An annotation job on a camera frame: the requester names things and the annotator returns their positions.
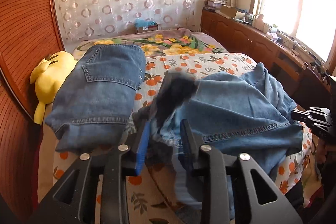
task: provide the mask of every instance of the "stuffed animal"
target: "stuffed animal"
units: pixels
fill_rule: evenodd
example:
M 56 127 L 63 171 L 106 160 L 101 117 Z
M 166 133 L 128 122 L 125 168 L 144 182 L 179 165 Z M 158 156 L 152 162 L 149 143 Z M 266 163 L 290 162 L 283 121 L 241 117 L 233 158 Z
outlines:
M 74 69 L 77 61 L 68 52 L 57 52 L 50 58 L 42 59 L 30 75 L 30 83 L 35 82 L 35 93 L 39 104 L 35 110 L 34 122 L 42 124 L 45 106 L 54 101 L 55 95 L 65 78 Z

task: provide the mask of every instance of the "tissue box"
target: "tissue box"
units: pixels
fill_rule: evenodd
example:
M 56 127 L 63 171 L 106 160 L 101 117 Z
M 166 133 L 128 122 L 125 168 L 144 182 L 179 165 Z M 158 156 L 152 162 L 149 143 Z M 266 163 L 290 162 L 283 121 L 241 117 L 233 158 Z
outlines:
M 144 27 L 137 27 L 136 31 L 137 31 L 137 33 L 149 32 L 149 31 L 157 31 L 157 30 L 160 30 L 159 27 L 160 27 L 159 24 L 150 25 L 150 26 L 144 26 Z

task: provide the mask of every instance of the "blue gripper pad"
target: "blue gripper pad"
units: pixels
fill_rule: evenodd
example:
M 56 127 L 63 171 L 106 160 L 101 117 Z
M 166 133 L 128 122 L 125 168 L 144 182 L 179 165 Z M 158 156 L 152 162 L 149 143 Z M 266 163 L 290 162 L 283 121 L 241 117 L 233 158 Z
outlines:
M 147 146 L 149 142 L 149 135 L 150 135 L 150 121 L 147 121 L 143 128 L 139 146 L 136 151 L 135 173 L 137 176 L 140 175 L 143 168 L 143 164 L 145 162 Z

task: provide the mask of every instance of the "cabinet door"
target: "cabinet door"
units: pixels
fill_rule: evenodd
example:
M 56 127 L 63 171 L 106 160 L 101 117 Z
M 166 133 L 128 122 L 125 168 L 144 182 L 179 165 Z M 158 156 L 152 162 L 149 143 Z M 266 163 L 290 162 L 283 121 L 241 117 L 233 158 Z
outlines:
M 233 48 L 232 44 L 232 26 L 230 21 L 224 17 L 217 19 L 214 36 L 220 44 L 222 44 L 228 51 Z
M 216 39 L 216 28 L 217 28 L 217 18 L 215 17 L 212 17 L 211 18 L 211 22 L 210 22 L 210 29 L 209 29 L 209 36 L 213 37 L 214 39 Z
M 206 34 L 210 33 L 212 18 L 213 18 L 212 13 L 207 12 L 205 10 L 202 11 L 201 28 L 202 28 L 202 31 Z
M 249 56 L 257 63 L 262 62 L 264 67 L 270 70 L 276 54 L 276 48 L 273 42 L 266 37 L 254 36 L 252 39 Z
M 235 24 L 233 28 L 232 34 L 232 47 L 233 49 L 230 50 L 231 52 L 240 52 L 246 55 L 250 54 L 250 45 L 251 39 L 249 38 L 249 34 L 240 27 L 238 24 Z

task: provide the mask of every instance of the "denim fabric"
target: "denim fabric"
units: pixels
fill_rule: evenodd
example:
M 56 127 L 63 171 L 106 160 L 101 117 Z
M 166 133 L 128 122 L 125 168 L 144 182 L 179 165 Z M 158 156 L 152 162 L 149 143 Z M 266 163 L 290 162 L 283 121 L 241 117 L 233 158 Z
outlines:
M 88 49 L 56 94 L 45 122 L 57 151 L 116 145 L 132 112 L 145 74 L 143 50 L 135 45 L 95 45 Z
M 199 81 L 196 95 L 176 109 L 153 135 L 154 140 L 175 147 L 172 162 L 178 200 L 194 208 L 201 206 L 194 198 L 197 193 L 190 187 L 187 190 L 186 174 L 178 160 L 183 153 L 179 133 L 182 119 L 189 121 L 192 131 L 202 135 L 205 143 L 221 152 L 234 156 L 249 153 L 275 180 L 278 164 L 286 155 L 302 149 L 302 125 L 290 118 L 295 107 L 262 63 L 241 77 L 220 72 Z

